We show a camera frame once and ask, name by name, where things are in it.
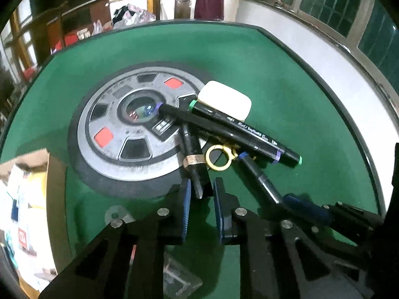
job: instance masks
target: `center hole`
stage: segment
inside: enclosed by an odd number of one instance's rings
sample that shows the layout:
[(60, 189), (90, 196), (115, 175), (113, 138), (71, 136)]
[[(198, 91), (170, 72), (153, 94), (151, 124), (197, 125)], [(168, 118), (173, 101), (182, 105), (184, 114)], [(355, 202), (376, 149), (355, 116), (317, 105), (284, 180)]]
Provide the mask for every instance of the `center hole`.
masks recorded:
[(155, 100), (151, 97), (138, 97), (127, 105), (126, 113), (131, 122), (140, 124), (155, 117), (155, 107)]

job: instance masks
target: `gray disc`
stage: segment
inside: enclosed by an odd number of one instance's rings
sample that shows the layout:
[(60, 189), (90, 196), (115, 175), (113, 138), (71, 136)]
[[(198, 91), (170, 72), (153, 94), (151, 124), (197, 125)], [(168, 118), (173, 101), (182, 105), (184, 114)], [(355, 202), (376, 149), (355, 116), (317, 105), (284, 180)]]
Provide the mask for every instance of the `gray disc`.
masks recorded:
[(155, 106), (187, 107), (208, 80), (186, 66), (157, 62), (123, 69), (99, 83), (83, 98), (69, 128), (69, 154), (82, 180), (119, 197), (168, 193), (181, 182), (183, 156), (177, 124), (161, 118)]

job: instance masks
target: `key ring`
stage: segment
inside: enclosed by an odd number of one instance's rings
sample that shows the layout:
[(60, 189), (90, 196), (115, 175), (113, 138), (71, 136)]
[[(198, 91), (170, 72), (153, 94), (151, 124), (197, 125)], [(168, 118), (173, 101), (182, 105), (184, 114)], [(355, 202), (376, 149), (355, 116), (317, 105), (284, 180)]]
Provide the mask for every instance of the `key ring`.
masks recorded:
[[(223, 166), (216, 166), (215, 164), (212, 163), (211, 159), (209, 158), (209, 155), (213, 150), (221, 150), (227, 157), (227, 163), (224, 164)], [(227, 145), (212, 145), (210, 148), (205, 153), (205, 162), (206, 164), (215, 171), (222, 172), (224, 170), (227, 170), (230, 165), (232, 160), (235, 160), (238, 157), (237, 151), (234, 148), (231, 148)]]

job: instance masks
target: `plastic bag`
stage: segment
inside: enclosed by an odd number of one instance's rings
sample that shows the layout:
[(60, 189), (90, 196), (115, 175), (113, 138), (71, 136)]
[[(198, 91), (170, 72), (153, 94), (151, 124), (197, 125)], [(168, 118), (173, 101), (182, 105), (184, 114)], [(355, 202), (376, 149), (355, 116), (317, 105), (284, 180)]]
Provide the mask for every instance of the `plastic bag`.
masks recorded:
[(138, 23), (146, 23), (155, 21), (155, 14), (148, 12), (147, 10), (141, 9), (133, 4), (127, 5), (128, 10), (134, 12), (133, 15), (129, 11), (126, 11), (122, 17), (122, 20), (117, 21), (114, 24), (114, 29), (121, 29)]
[(93, 27), (94, 27), (94, 30), (93, 30), (93, 33), (91, 34), (92, 36), (100, 34), (104, 31), (100, 20), (97, 20), (96, 23), (93, 22)]

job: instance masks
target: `black marker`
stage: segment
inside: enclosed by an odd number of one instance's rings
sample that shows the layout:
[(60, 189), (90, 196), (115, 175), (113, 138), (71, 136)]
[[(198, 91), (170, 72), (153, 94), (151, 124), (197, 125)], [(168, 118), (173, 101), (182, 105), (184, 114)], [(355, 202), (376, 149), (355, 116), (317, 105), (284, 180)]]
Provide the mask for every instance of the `black marker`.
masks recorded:
[(222, 125), (244, 132), (247, 135), (257, 138), (260, 142), (276, 148), (281, 152), (282, 160), (284, 162), (287, 162), (287, 164), (289, 164), (290, 166), (302, 164), (302, 157), (299, 154), (285, 147), (283, 144), (275, 141), (273, 138), (269, 137), (268, 135), (252, 128), (251, 126), (248, 126), (244, 122), (241, 122), (219, 110), (216, 110), (201, 102), (198, 102), (197, 100), (193, 100), (188, 106), (188, 109), (191, 110), (193, 114), (211, 120), (216, 120)]
[(208, 132), (212, 137), (220, 140), (221, 142), (228, 142), (235, 148), (242, 148), (250, 153), (257, 153), (263, 156), (271, 158), (273, 163), (277, 163), (280, 160), (281, 152), (276, 148), (262, 143), (260, 140), (248, 136), (243, 132), (231, 129), (229, 127), (218, 124), (214, 121), (193, 115), (187, 110), (182, 110), (170, 106), (169, 104), (159, 103), (156, 106), (156, 110), (163, 116), (170, 116), (176, 118), (178, 121), (193, 124)]
[(182, 123), (179, 134), (182, 139), (180, 148), (185, 157), (183, 166), (189, 173), (196, 197), (198, 199), (212, 197), (212, 183), (206, 167), (205, 157), (202, 154), (196, 128), (187, 123)]
[(258, 182), (258, 185), (270, 200), (272, 200), (276, 205), (283, 201), (283, 197), (277, 191), (273, 183), (267, 178), (261, 168), (254, 162), (247, 152), (242, 152), (240, 155), (238, 155), (238, 159), (244, 163), (244, 165), (252, 173), (253, 177)]

